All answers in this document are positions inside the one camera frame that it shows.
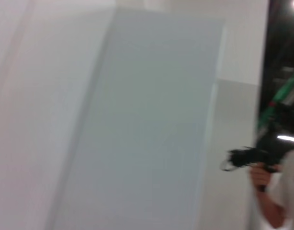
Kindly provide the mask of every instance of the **green railing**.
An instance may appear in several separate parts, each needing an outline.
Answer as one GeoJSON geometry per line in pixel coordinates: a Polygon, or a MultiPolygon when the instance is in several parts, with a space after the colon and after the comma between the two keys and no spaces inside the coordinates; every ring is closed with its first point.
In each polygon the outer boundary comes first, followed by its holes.
{"type": "Polygon", "coordinates": [[[258,130],[263,128],[268,123],[269,117],[273,115],[274,113],[273,105],[276,105],[277,103],[284,101],[293,89],[294,89],[294,74],[287,81],[287,83],[279,89],[279,91],[274,96],[271,102],[271,105],[268,106],[268,108],[260,116],[259,122],[258,122],[258,130]]]}

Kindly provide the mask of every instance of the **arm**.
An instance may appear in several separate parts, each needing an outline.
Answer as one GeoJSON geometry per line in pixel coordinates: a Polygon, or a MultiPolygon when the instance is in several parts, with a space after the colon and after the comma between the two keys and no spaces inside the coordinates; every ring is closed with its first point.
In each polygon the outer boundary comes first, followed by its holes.
{"type": "Polygon", "coordinates": [[[251,168],[250,176],[263,216],[274,228],[281,227],[285,221],[284,208],[276,204],[268,193],[260,192],[258,190],[259,185],[269,184],[271,180],[271,174],[263,169],[262,163],[259,163],[258,165],[255,165],[251,168]]]}

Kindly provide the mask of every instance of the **person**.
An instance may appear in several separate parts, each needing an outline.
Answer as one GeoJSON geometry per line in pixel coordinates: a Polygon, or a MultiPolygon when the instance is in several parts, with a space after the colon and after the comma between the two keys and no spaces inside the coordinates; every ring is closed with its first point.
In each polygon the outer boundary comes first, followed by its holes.
{"type": "Polygon", "coordinates": [[[261,212],[270,225],[277,229],[290,219],[294,230],[294,151],[287,154],[280,171],[278,183],[265,192],[259,187],[269,185],[271,174],[263,169],[263,163],[251,167],[250,177],[261,212]]]}

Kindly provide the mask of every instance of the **hand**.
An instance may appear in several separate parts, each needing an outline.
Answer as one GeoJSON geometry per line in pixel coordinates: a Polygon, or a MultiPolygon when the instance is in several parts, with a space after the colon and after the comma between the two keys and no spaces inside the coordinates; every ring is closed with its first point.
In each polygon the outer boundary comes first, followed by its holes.
{"type": "Polygon", "coordinates": [[[256,190],[259,190],[259,186],[267,186],[271,181],[271,174],[264,170],[264,163],[258,163],[253,165],[250,169],[250,177],[253,186],[256,190]]]}

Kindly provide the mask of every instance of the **white shirt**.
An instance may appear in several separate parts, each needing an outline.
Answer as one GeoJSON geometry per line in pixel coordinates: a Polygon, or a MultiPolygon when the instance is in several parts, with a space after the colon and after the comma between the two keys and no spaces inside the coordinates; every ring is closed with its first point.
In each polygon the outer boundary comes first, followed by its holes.
{"type": "Polygon", "coordinates": [[[269,194],[276,204],[286,210],[288,218],[293,221],[294,230],[294,151],[288,153],[282,176],[269,194]]]}

